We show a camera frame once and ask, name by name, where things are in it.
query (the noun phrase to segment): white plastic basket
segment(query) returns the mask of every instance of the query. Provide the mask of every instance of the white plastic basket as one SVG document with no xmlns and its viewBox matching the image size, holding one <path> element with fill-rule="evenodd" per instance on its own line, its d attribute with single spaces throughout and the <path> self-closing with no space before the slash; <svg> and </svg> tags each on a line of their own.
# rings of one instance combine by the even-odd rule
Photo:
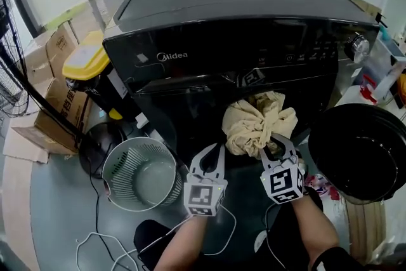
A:
<svg viewBox="0 0 406 271">
<path fill-rule="evenodd" d="M 176 161 L 166 146 L 139 137 L 120 143 L 103 167 L 108 198 L 128 211 L 145 211 L 174 202 L 182 191 Z"/>
</svg>

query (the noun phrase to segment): forearm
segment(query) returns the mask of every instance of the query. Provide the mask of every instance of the forearm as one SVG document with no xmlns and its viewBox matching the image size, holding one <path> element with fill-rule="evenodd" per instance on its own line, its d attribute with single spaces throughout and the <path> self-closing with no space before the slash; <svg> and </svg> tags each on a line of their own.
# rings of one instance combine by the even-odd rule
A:
<svg viewBox="0 0 406 271">
<path fill-rule="evenodd" d="M 310 265 L 313 265 L 324 251 L 339 246 L 336 229 L 308 195 L 292 201 L 292 206 L 304 247 L 310 257 Z"/>
<path fill-rule="evenodd" d="M 194 216 L 173 237 L 155 271 L 188 270 L 199 256 L 206 231 L 207 217 Z"/>
</svg>

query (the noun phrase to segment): control knob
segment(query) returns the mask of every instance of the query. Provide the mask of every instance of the control knob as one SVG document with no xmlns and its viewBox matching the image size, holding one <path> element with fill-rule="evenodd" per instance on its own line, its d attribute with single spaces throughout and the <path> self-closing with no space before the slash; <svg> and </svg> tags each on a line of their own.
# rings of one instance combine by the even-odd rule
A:
<svg viewBox="0 0 406 271">
<path fill-rule="evenodd" d="M 355 63 L 363 62 L 369 55 L 369 41 L 362 35 L 349 40 L 345 46 L 345 53 Z"/>
</svg>

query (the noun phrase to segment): black sleeve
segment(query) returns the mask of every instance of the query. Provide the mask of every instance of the black sleeve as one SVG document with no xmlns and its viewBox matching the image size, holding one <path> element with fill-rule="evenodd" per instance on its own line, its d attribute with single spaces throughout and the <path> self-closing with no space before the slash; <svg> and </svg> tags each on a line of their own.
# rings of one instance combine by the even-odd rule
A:
<svg viewBox="0 0 406 271">
<path fill-rule="evenodd" d="M 311 271 L 364 271 L 343 248 L 330 248 L 323 252 L 313 264 Z"/>
</svg>

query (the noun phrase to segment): crumpled towel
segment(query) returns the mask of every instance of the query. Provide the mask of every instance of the crumpled towel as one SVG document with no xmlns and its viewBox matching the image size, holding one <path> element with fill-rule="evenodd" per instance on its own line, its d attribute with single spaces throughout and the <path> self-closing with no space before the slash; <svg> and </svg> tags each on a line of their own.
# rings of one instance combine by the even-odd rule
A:
<svg viewBox="0 0 406 271">
<path fill-rule="evenodd" d="M 267 143 L 271 152 L 278 148 L 270 142 L 271 134 L 290 138 L 298 119 L 292 107 L 282 110 L 284 94 L 269 91 L 251 96 L 248 101 L 239 100 L 227 108 L 221 129 L 233 155 L 248 154 L 259 159 L 259 150 Z"/>
</svg>

